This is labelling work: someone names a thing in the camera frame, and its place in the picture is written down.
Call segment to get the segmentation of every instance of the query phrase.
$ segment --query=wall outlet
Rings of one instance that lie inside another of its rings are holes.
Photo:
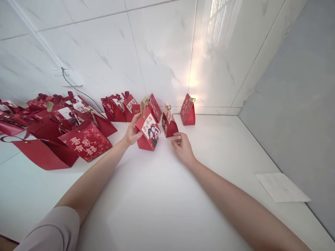
[[[51,76],[62,86],[62,87],[71,87],[63,77],[62,69],[51,71]],[[83,86],[82,81],[77,76],[77,74],[72,69],[64,70],[64,75],[66,79],[75,87]]]

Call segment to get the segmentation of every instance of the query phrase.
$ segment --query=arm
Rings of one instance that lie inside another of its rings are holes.
[[[79,214],[80,224],[82,224],[112,176],[123,154],[129,146],[133,145],[142,136],[140,132],[135,134],[134,130],[134,125],[140,116],[140,113],[134,116],[123,139],[113,146],[101,160],[88,169],[70,187],[55,207],[68,206],[73,208]]]
[[[288,227],[253,197],[198,162],[186,134],[177,132],[174,135],[181,137],[172,140],[179,159],[253,249],[309,250]]]

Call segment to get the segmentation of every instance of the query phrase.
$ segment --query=electrical cable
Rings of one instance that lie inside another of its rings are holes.
[[[64,75],[64,71],[65,71],[65,69],[64,69],[63,67],[61,67],[61,69],[62,69],[62,73],[63,73],[63,78],[65,79],[66,82],[68,82],[68,80],[66,79],[66,77],[65,77],[65,75]],[[101,110],[100,106],[96,103],[96,101],[95,101],[94,99],[92,99],[90,96],[88,96],[87,94],[83,93],[82,91],[79,91],[79,90],[78,90],[76,87],[74,87],[70,82],[68,82],[68,83],[69,83],[69,85],[71,85],[71,86],[73,87],[73,89],[75,89],[76,91],[78,91],[78,92],[84,94],[86,97],[90,98],[90,99],[97,105],[97,107],[99,108],[100,112],[103,113],[103,111]]]

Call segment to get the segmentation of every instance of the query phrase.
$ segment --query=marble tile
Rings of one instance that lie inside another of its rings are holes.
[[[30,35],[0,41],[1,98],[18,105],[38,93],[62,94],[48,73],[57,67]]]
[[[89,20],[126,10],[123,0],[63,0],[74,22]]]
[[[127,10],[137,9],[149,5],[155,5],[163,2],[171,2],[171,0],[125,0]]]
[[[198,0],[189,94],[230,107],[284,0]]]
[[[15,0],[36,31],[72,23],[62,0]]]
[[[128,12],[147,94],[160,106],[181,106],[188,89],[194,0]]]
[[[126,13],[40,32],[68,67],[76,69],[94,99],[129,90],[145,95]]]
[[[7,1],[0,1],[0,40],[27,34],[28,31]]]
[[[306,2],[307,0],[285,1],[232,106],[244,105],[244,101],[254,90]]]

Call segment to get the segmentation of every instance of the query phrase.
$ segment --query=white table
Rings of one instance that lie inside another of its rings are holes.
[[[335,243],[304,203],[275,203],[254,174],[279,170],[237,116],[197,115],[188,134],[195,156],[256,198],[312,250]],[[128,123],[114,123],[120,140]],[[77,250],[250,250],[161,135],[155,152],[130,147],[80,230]],[[20,241],[98,159],[44,171],[1,143],[0,234]]]

